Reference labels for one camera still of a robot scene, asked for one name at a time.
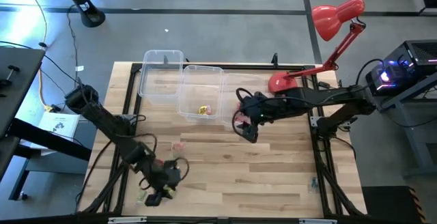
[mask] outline wooden tabletop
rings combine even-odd
[[[132,62],[114,63],[104,102],[112,114],[122,113],[131,65]],[[225,70],[225,73],[259,76],[264,80],[264,85],[258,87],[262,92],[266,92],[267,80],[272,74],[268,70]],[[129,113],[134,107],[139,76],[135,79]],[[337,86],[333,71],[318,74],[318,80]],[[338,105],[324,107],[325,115],[338,108]],[[147,120],[139,123],[137,133],[151,132],[158,137],[157,156],[170,159],[172,144],[185,143],[183,154],[189,160],[191,170],[180,183],[175,198],[164,200],[156,208],[137,204],[141,192],[138,183],[143,176],[130,172],[123,215],[323,217],[320,195],[309,188],[316,172],[306,114],[260,126],[255,144],[245,141],[220,123],[189,122],[178,114],[175,106],[152,105],[145,98],[140,114]],[[350,140],[345,132],[339,131],[337,136]],[[139,137],[137,140],[151,146],[149,138]],[[107,142],[108,139],[98,131],[88,170]],[[361,212],[366,212],[353,152],[340,141],[332,139],[331,143],[340,187]],[[114,145],[110,145],[98,161],[79,209],[90,205],[107,183],[113,153]],[[330,208],[334,210],[329,187],[327,191]],[[112,207],[117,194],[118,185],[115,186]]]

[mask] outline lamp shade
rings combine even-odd
[[[364,12],[363,0],[349,0],[335,7],[316,6],[312,10],[315,29],[323,40],[329,41],[340,30],[341,24]]]

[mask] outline transparent storage box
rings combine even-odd
[[[223,70],[209,66],[187,66],[183,72],[178,113],[192,122],[213,122],[221,116]],[[208,107],[206,115],[200,108]]]
[[[184,54],[177,50],[145,53],[138,94],[152,104],[176,104],[182,80]]]
[[[252,74],[230,73],[225,75],[225,80],[223,81],[223,94],[221,98],[221,119],[223,124],[228,128],[232,128],[232,117],[237,109],[239,109],[240,101],[236,95],[236,90],[239,87],[251,92],[252,95],[255,92],[262,92],[266,95],[267,81],[260,76]],[[248,96],[245,92],[240,92],[240,95],[242,98]]]

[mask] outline black table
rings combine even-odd
[[[9,65],[20,68],[19,72],[12,74],[10,79],[12,84],[0,89],[0,94],[2,94],[0,98],[0,107],[2,108],[0,115],[0,180],[3,178],[13,155],[27,159],[10,195],[11,200],[17,200],[20,196],[29,174],[27,169],[29,159],[45,158],[45,156],[40,156],[40,150],[21,145],[21,139],[70,157],[82,159],[85,164],[91,156],[90,149],[15,118],[41,66],[44,54],[43,50],[0,47],[0,79],[5,79],[8,76]]]

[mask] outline concrete floor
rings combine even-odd
[[[38,0],[52,8],[67,8],[71,0]],[[299,10],[303,0],[92,0],[100,8]],[[339,4],[345,0],[310,0],[311,5]],[[412,0],[365,0],[368,12],[417,11]],[[33,0],[0,0],[3,5],[33,5]],[[74,49],[65,14],[47,13],[49,45],[47,55],[66,72],[74,74]],[[104,98],[114,61],[141,61],[150,49],[180,49],[191,61],[259,62],[279,54],[281,63],[314,64],[306,16],[226,14],[107,14],[99,27],[85,28],[78,14],[71,14],[79,46],[79,73],[84,83]],[[359,68],[368,60],[383,58],[404,40],[437,36],[435,17],[362,17],[367,28],[339,59],[338,79],[353,84]],[[1,40],[38,47],[44,23],[36,7],[19,12],[0,12]],[[344,25],[330,42],[317,38],[322,59],[347,34]],[[69,91],[72,81],[44,60],[42,69]],[[49,104],[63,102],[62,93],[44,77],[44,98]],[[38,123],[42,107],[38,101],[38,80],[34,81],[18,116]],[[415,166],[402,129],[384,115],[373,113],[354,123],[351,138],[363,186],[410,185],[418,191],[427,218],[437,221],[437,177],[416,177],[405,181],[401,173]],[[23,159],[14,158],[0,183],[0,219],[70,214],[82,175],[31,173],[25,191],[29,201],[8,201]]]

